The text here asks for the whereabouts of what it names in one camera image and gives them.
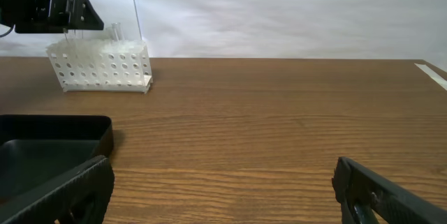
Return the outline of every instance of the wooden table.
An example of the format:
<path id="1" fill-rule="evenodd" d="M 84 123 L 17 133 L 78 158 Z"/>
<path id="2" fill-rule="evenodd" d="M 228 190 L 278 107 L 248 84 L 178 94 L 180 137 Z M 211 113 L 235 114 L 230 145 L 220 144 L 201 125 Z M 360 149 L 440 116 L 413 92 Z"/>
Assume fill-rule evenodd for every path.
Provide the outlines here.
<path id="1" fill-rule="evenodd" d="M 104 223 L 340 223 L 348 156 L 447 208 L 447 91 L 414 61 L 152 59 L 147 95 L 63 94 L 0 59 L 0 113 L 112 118 Z"/>

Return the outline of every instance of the wire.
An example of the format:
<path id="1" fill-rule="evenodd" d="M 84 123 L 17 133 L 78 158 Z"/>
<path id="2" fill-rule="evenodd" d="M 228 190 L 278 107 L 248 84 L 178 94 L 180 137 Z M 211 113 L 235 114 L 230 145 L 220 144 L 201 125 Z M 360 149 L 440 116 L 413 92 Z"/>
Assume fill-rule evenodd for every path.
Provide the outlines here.
<path id="1" fill-rule="evenodd" d="M 1 35 L 0 35 L 0 38 L 7 36 L 9 33 L 11 33 L 11 31 L 12 31 L 13 29 L 14 29 L 14 25 L 13 25 L 11 28 L 9 28 L 9 30 L 8 30 L 7 32 L 1 34 Z"/>

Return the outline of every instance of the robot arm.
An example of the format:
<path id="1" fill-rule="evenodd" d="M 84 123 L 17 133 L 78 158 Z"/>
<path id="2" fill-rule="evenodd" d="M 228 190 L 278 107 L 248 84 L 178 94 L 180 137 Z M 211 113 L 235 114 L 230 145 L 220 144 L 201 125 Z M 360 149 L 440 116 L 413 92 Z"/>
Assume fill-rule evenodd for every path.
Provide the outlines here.
<path id="1" fill-rule="evenodd" d="M 16 33 L 104 28 L 89 0 L 0 0 L 0 24 L 15 27 Z"/>

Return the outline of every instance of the black tray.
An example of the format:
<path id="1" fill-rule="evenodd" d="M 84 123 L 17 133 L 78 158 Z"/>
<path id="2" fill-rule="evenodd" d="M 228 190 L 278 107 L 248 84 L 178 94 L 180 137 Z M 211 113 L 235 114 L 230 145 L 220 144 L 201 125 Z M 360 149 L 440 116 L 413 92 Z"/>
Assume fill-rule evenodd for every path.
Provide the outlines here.
<path id="1" fill-rule="evenodd" d="M 112 149 L 105 116 L 0 116 L 0 206 Z"/>

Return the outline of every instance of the white plastic basket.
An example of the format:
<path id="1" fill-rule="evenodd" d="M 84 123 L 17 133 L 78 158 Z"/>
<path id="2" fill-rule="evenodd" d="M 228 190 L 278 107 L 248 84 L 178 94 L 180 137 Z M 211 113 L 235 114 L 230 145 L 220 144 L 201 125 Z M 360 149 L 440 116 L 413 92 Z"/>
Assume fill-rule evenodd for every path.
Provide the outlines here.
<path id="1" fill-rule="evenodd" d="M 142 40 L 68 39 L 47 54 L 64 91 L 139 91 L 152 83 L 147 46 Z"/>

